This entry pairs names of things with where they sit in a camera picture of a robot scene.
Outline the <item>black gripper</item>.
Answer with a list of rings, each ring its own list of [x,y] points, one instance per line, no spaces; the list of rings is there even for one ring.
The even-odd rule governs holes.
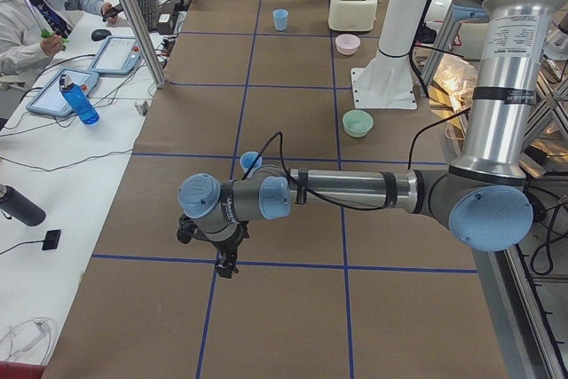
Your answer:
[[[215,263],[215,271],[219,277],[234,276],[239,272],[237,266],[238,248],[248,238],[248,222],[240,222],[228,239],[214,242],[219,259]]]

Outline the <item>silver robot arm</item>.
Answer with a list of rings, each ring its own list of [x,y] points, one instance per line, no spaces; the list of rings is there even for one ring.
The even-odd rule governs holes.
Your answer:
[[[548,23],[567,0],[454,0],[456,11],[488,18],[462,151],[445,170],[355,172],[287,169],[254,163],[224,183],[206,173],[187,178],[177,199],[177,237],[206,241],[220,254],[216,272],[237,272],[248,222],[286,217],[310,198],[359,210],[404,209],[436,219],[473,249],[497,252],[530,231],[533,209],[518,164]]]

